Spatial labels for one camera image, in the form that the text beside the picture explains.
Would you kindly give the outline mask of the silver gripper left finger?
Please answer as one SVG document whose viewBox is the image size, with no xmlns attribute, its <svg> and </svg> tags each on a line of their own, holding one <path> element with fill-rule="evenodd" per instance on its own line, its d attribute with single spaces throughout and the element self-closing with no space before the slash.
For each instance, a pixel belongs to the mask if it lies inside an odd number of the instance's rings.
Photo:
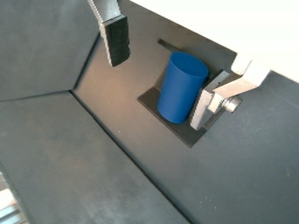
<svg viewBox="0 0 299 224">
<path fill-rule="evenodd" d="M 131 53 L 127 16 L 120 12 L 118 0 L 88 0 L 88 4 L 98 19 L 107 60 L 116 67 L 128 59 Z"/>
</svg>

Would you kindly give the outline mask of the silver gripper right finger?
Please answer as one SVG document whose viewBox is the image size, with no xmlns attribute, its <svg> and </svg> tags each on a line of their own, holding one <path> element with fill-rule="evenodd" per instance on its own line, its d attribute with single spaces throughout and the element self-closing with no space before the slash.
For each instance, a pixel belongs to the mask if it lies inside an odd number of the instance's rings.
<svg viewBox="0 0 299 224">
<path fill-rule="evenodd" d="M 191 113 L 191 127 L 199 130 L 222 109 L 233 113 L 241 104 L 238 95 L 258 88 L 269 73 L 265 65 L 239 54 L 231 72 L 222 71 L 201 91 Z"/>
</svg>

